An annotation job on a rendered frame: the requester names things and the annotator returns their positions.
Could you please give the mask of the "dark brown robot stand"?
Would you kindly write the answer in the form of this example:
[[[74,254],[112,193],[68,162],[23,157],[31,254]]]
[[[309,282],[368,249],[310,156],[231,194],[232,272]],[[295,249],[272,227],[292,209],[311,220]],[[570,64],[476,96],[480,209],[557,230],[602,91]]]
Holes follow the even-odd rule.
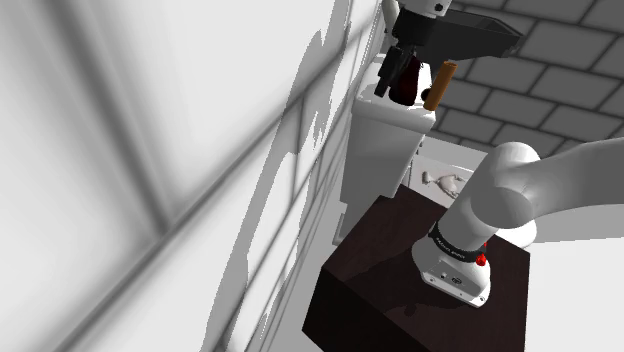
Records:
[[[445,210],[405,186],[379,197],[321,267],[303,332],[323,352],[525,352],[528,252],[489,240],[480,308],[422,280],[411,247]]]

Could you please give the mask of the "dark grey rectangular box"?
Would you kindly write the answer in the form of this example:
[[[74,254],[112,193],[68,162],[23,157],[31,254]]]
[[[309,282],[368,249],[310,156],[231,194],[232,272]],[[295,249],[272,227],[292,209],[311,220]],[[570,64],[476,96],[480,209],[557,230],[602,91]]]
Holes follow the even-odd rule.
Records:
[[[416,49],[422,61],[504,58],[524,43],[524,34],[497,18],[448,10],[435,20],[427,43]]]

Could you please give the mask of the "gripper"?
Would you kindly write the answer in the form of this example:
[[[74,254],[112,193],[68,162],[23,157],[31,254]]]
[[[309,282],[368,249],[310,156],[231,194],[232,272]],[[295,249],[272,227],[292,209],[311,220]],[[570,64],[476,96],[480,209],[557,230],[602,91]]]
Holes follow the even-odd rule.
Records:
[[[392,36],[397,39],[398,48],[391,46],[386,53],[382,65],[378,71],[379,81],[374,94],[383,97],[395,75],[402,73],[409,65],[414,55],[415,46],[424,46],[430,37],[430,18],[421,14],[401,8],[393,25]]]

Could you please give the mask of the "orange-brown cylinder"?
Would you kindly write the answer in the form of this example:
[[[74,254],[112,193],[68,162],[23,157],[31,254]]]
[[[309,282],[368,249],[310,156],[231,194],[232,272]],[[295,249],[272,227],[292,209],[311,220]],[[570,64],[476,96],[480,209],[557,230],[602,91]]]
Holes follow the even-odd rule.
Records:
[[[426,101],[423,101],[423,107],[426,110],[435,111],[437,109],[457,67],[456,63],[450,61],[445,61],[441,65],[435,80],[431,84],[429,96]]]

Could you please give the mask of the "white rounded object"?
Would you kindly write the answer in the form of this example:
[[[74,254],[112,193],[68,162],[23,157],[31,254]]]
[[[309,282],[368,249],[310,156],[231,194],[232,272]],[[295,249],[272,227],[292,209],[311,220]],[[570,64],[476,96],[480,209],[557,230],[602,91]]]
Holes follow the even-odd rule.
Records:
[[[382,0],[381,8],[386,32],[391,33],[400,11],[399,3],[396,0]]]

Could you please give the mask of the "dark red vase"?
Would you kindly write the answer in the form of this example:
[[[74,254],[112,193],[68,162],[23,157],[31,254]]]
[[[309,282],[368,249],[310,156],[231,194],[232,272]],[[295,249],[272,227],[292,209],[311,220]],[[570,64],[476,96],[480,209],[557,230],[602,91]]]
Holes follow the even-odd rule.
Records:
[[[389,99],[397,104],[412,106],[418,93],[418,79],[421,62],[412,56],[405,69],[390,88]]]

